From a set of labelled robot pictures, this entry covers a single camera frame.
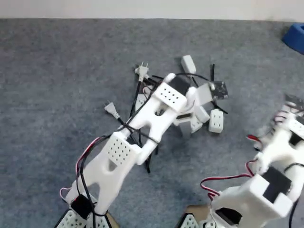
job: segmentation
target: gray carpet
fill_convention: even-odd
[[[135,166],[110,207],[123,228],[172,228],[189,204],[207,203],[199,182],[244,172],[255,155],[247,133],[281,107],[285,92],[304,97],[304,56],[281,42],[290,24],[169,19],[0,20],[0,227],[52,228],[66,204],[58,190],[75,178],[74,164],[98,135],[118,127],[136,87],[132,68],[179,72],[191,54],[197,72],[225,80],[229,114],[221,135],[207,128],[184,141],[171,127],[151,174]],[[217,190],[244,180],[216,181]],[[294,228],[303,225],[303,201]],[[268,227],[286,228],[287,219]]]

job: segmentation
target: cardboard base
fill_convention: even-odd
[[[111,224],[111,227],[112,228],[119,228],[119,226],[118,226],[118,224],[117,224],[117,222],[115,221],[115,219],[113,218],[113,216],[109,213],[109,212],[107,212],[107,217],[108,217],[108,219],[109,219],[109,222],[110,222],[110,224]]]
[[[177,223],[176,228],[179,228],[179,225],[181,223],[181,220],[184,218],[184,215],[186,213],[193,214],[195,220],[197,223],[202,220],[206,220],[207,216],[209,214],[209,205],[190,205],[186,208],[185,213],[180,218],[179,222]]]

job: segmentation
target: red wire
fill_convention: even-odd
[[[212,192],[208,192],[208,197],[211,201],[213,201],[213,197],[216,196],[216,194],[212,193]]]
[[[211,194],[216,194],[216,195],[219,196],[219,192],[217,192],[217,191],[215,191],[215,190],[213,190],[213,189],[211,189],[211,188],[206,187],[205,185],[203,185],[203,183],[206,182],[206,181],[212,181],[212,180],[213,180],[213,181],[214,181],[214,180],[228,180],[228,179],[234,179],[234,178],[240,178],[240,177],[252,177],[252,176],[251,176],[250,174],[248,174],[248,173],[242,173],[242,174],[239,174],[239,175],[226,176],[226,177],[207,177],[207,178],[203,179],[203,180],[200,182],[200,186],[201,186],[203,189],[209,191]]]
[[[247,137],[248,139],[250,139],[250,140],[253,140],[253,141],[257,141],[257,142],[262,143],[261,140],[260,140],[258,137],[256,137],[255,135],[253,135],[253,134],[248,134],[246,137]]]
[[[248,170],[248,172],[250,173],[250,175],[251,175],[252,177],[254,176],[254,173],[252,172],[251,168],[249,167],[249,164],[250,164],[250,163],[253,163],[253,162],[256,162],[256,161],[257,161],[257,159],[255,159],[255,160],[250,160],[250,161],[247,161],[246,164],[245,164],[246,169]]]
[[[76,162],[76,165],[75,165],[75,172],[76,174],[78,173],[78,165],[79,165],[79,162],[80,160],[83,158],[83,156],[89,151],[89,149],[91,149],[91,147],[93,146],[93,144],[98,140],[100,139],[100,137],[97,137],[95,138],[91,143],[90,145],[88,145],[88,147],[85,149],[85,151],[80,155],[80,157],[78,158],[77,162]]]

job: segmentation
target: electrical plug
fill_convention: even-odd
[[[148,71],[149,71],[148,63],[146,64],[146,66],[143,66],[143,62],[142,62],[142,64],[135,69],[135,73],[138,74],[139,76],[138,80],[142,82],[144,78],[148,79],[149,78]]]
[[[107,105],[104,106],[104,109],[107,113],[111,114],[112,116],[114,116],[115,119],[120,118],[118,112],[116,111],[116,108],[114,106],[113,102],[109,102],[107,103]]]

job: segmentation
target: white connector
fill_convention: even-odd
[[[149,78],[148,71],[149,71],[148,64],[146,64],[146,66],[143,66],[143,62],[140,66],[138,66],[135,69],[135,73],[138,74],[138,76],[139,76],[138,80],[140,82],[142,82],[144,78],[146,78],[146,79]]]
[[[138,94],[135,104],[135,111],[137,111],[146,100],[147,98],[144,94]]]
[[[205,123],[210,119],[209,114],[202,106],[195,106],[194,107],[194,114],[198,118],[199,121]]]
[[[224,129],[224,113],[219,109],[213,109],[210,113],[209,131],[221,133]]]
[[[183,56],[181,58],[181,65],[186,73],[191,73],[191,74],[196,73],[196,67],[192,60],[191,55]]]
[[[113,102],[108,103],[105,107],[104,107],[105,111],[109,114],[111,114],[112,116],[114,116],[115,119],[118,119],[120,116],[118,114],[118,112],[116,111],[116,108],[113,104]]]

